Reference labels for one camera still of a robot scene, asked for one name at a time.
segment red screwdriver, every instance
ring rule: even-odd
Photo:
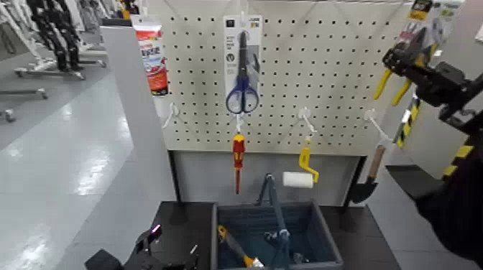
[[[245,137],[241,134],[233,138],[233,156],[235,167],[236,193],[240,193],[240,170],[243,167],[243,153],[245,153]]]

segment pink light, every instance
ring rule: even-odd
[[[161,227],[160,224],[156,225],[156,227],[154,229],[152,229],[151,233],[155,233],[157,231],[157,229],[159,229]]]

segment wooden handle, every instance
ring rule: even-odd
[[[369,169],[369,175],[367,177],[376,178],[377,170],[379,169],[379,165],[381,164],[382,155],[386,151],[386,147],[384,145],[378,145],[376,148],[376,154],[374,155],[374,159],[371,163],[371,168]]]

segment pliers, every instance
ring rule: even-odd
[[[402,55],[404,55],[405,59],[408,62],[414,62],[416,65],[419,66],[424,66],[426,65],[427,62],[425,59],[426,53],[423,51],[423,43],[424,39],[426,37],[426,27],[422,28],[419,30],[419,32],[414,36],[414,38],[411,39],[410,43],[408,46],[406,46],[406,43],[401,42],[395,45],[394,51],[402,51]],[[374,99],[378,99],[382,91],[384,90],[387,80],[389,80],[389,77],[392,75],[392,71],[389,68],[386,68],[384,71],[384,74],[381,77],[381,80],[379,81],[379,84],[377,85],[376,92],[374,93]],[[411,80],[406,79],[404,82],[404,85],[402,85],[401,89],[399,89],[399,92],[396,93],[396,96],[391,101],[391,104],[393,106],[396,106],[400,99],[403,97],[403,95],[408,91],[409,87],[411,86]]]

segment gray panel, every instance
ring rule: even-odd
[[[298,155],[247,153],[241,171],[240,194],[235,195],[232,153],[175,153],[183,200],[218,202],[220,205],[254,203],[268,172],[276,178],[277,193],[282,202],[313,198],[319,205],[340,205],[358,160],[358,157],[312,156],[310,166],[321,176],[313,189],[298,189],[282,186],[282,172],[302,172]]]
[[[131,27],[101,27],[101,33],[131,131],[134,155],[139,162],[155,168],[149,171],[157,177],[155,182],[146,177],[139,182],[157,184],[149,189],[152,199],[173,200],[171,167],[136,34]]]

